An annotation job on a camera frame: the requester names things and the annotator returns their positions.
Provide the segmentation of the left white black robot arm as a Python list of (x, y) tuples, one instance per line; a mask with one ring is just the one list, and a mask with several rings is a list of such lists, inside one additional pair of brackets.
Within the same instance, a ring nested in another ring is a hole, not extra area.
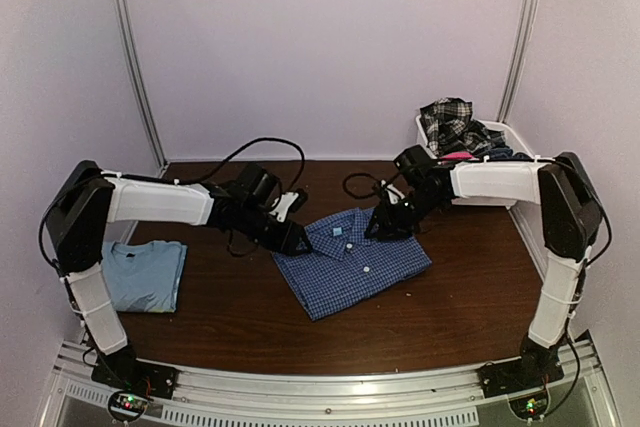
[(119, 221), (182, 223), (241, 233), (287, 256), (308, 254), (305, 229), (290, 219), (307, 200), (255, 163), (234, 179), (169, 181), (105, 171), (89, 160), (72, 171), (43, 214), (39, 231), (55, 256), (48, 264), (64, 285), (97, 353), (97, 367), (123, 391), (144, 380), (142, 364), (119, 320), (102, 273), (106, 227)]

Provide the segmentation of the light blue printed t-shirt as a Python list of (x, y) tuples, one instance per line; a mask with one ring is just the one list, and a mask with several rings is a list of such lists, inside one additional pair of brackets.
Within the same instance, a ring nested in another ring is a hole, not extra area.
[(186, 256), (187, 246), (176, 241), (105, 242), (101, 266), (115, 310), (174, 313)]

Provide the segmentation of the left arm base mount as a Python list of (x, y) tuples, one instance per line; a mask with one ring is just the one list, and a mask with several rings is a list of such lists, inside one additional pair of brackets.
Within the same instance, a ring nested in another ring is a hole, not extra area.
[(106, 401), (107, 412), (121, 423), (131, 423), (145, 415), (158, 399), (171, 400), (178, 370), (173, 367), (136, 361), (128, 377), (98, 361), (91, 380), (115, 389)]

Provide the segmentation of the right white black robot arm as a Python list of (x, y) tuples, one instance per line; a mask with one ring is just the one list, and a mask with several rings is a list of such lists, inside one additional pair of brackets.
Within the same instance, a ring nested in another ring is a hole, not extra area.
[(513, 366), (519, 387), (530, 389), (548, 376), (581, 299), (586, 272), (596, 256), (592, 248), (609, 222), (578, 156), (553, 158), (444, 160), (430, 157), (420, 145), (405, 149), (394, 161), (408, 194), (391, 181), (372, 189), (379, 199), (365, 235), (378, 241), (413, 236), (435, 208), (455, 199), (506, 199), (539, 207), (547, 268), (540, 298)]

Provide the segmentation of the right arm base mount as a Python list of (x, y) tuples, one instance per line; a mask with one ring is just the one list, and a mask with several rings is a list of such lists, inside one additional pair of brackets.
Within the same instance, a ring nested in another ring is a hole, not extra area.
[(511, 413), (520, 421), (541, 421), (551, 408), (549, 386), (564, 378), (556, 363), (542, 372), (529, 371), (523, 361), (488, 362), (476, 370), (485, 399), (505, 396)]

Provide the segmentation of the blue dotted shirt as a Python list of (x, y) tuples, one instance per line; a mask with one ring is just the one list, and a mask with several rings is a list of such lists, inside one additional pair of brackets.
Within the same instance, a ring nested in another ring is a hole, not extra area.
[(373, 210), (354, 208), (305, 228), (312, 251), (273, 259), (313, 321), (348, 309), (425, 272), (432, 264), (413, 237), (381, 242), (365, 236)]

